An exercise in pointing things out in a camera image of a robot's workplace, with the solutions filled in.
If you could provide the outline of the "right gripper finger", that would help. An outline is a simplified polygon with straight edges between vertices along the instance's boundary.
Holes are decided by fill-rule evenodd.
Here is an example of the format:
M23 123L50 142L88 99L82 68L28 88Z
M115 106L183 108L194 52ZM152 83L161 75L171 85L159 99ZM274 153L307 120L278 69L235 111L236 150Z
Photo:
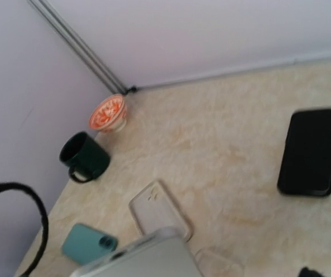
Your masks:
M308 267L303 267L300 270L298 277L325 277L325 276L316 270L309 269Z

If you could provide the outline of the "clear magsafe phone case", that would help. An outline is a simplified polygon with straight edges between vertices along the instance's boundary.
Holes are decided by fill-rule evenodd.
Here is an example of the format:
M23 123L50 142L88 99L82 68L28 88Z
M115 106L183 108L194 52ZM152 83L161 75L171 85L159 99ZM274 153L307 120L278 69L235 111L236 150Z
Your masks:
M196 252L195 260L205 277L244 276L244 267L218 248L203 248Z

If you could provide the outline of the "black phone with silver edge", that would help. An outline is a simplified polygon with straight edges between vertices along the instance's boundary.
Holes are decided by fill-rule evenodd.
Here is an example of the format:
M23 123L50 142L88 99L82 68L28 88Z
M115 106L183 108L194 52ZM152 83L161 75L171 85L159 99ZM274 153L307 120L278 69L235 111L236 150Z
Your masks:
M331 108L292 114L277 189L290 196L331 194Z

